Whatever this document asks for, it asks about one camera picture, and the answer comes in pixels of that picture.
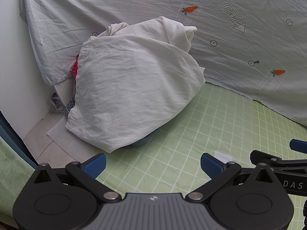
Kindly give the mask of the white trousers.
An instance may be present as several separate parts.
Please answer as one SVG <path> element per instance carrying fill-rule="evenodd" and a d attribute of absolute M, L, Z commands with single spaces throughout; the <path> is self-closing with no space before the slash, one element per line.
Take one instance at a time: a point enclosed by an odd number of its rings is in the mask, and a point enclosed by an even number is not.
<path fill-rule="evenodd" d="M 205 84 L 189 53 L 196 31 L 162 16 L 90 37 L 79 53 L 66 128 L 111 153 L 171 121 Z"/>

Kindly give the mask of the white paper sheet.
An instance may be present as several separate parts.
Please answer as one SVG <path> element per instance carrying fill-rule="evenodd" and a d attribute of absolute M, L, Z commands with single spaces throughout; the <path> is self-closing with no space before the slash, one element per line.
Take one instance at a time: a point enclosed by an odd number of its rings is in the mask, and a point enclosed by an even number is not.
<path fill-rule="evenodd" d="M 66 128 L 66 123 L 67 118 L 64 116 L 47 132 L 47 135 L 71 157 L 82 163 L 102 152 L 101 149 L 94 147 L 71 133 Z"/>

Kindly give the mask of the green grid cutting mat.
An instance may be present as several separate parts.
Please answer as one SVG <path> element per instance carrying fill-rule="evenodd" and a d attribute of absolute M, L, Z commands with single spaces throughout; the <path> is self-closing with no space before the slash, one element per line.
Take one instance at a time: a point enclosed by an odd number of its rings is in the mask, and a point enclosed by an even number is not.
<path fill-rule="evenodd" d="M 144 145 L 107 154 L 98 181 L 127 192 L 187 194 L 209 180 L 200 168 L 203 153 L 228 155 L 251 167 L 254 149 L 282 159 L 304 159 L 292 139 L 306 140 L 306 128 L 230 90 L 205 84 L 189 105 Z"/>

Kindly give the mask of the blue denim jeans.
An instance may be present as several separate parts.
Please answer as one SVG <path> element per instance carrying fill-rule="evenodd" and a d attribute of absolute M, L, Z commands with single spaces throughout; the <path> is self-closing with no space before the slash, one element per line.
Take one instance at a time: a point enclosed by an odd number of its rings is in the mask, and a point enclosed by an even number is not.
<path fill-rule="evenodd" d="M 145 136 L 144 138 L 138 140 L 137 142 L 134 142 L 130 145 L 125 146 L 124 148 L 135 148 L 139 147 L 145 143 L 147 143 L 151 138 L 160 130 L 160 128 L 157 128 L 155 131 L 151 132 L 149 135 Z"/>

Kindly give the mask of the blue white checkered garment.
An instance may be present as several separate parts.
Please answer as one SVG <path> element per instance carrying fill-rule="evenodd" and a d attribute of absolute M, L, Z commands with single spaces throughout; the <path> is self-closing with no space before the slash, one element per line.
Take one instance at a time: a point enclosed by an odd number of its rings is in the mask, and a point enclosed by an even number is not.
<path fill-rule="evenodd" d="M 75 98 L 72 98 L 72 99 L 68 102 L 68 104 L 66 105 L 66 107 L 65 107 L 65 109 L 64 109 L 64 115 L 65 115 L 66 117 L 68 117 L 70 110 L 71 110 L 72 108 L 74 108 L 74 106 L 75 106 Z"/>

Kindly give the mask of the crumpled plastic wrapper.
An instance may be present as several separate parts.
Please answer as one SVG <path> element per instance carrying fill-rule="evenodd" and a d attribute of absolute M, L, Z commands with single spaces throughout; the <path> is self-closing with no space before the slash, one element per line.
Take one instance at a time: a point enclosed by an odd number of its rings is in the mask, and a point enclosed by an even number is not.
<path fill-rule="evenodd" d="M 57 95 L 55 91 L 48 94 L 47 105 L 48 105 L 49 114 L 62 113 L 65 108 L 62 101 L 60 100 L 60 97 Z"/>

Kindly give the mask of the green cloth at edge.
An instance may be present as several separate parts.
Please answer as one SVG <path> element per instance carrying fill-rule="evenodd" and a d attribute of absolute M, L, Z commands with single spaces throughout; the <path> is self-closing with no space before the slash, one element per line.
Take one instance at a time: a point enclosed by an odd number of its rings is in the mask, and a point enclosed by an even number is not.
<path fill-rule="evenodd" d="M 18 228 L 13 218 L 13 205 L 33 174 L 37 164 L 22 158 L 1 139 L 1 224 Z"/>

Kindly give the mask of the red checkered garment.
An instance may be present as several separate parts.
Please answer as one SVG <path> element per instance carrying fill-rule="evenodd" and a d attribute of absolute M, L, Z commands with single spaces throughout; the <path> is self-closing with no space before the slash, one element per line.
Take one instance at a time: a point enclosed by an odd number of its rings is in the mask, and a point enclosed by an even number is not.
<path fill-rule="evenodd" d="M 78 72 L 78 58 L 79 58 L 79 54 L 76 56 L 76 60 L 75 60 L 73 66 L 72 66 L 72 69 L 71 69 L 73 80 L 76 80 L 76 77 L 77 77 L 77 72 Z"/>

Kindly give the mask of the grey carrot print sheet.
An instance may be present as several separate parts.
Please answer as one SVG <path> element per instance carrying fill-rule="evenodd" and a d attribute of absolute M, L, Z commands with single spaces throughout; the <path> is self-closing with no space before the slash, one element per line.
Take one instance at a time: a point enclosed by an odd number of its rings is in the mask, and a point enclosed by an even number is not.
<path fill-rule="evenodd" d="M 90 38 L 138 34 L 188 51 L 206 81 L 306 124 L 306 0 L 20 0 L 47 85 Z"/>

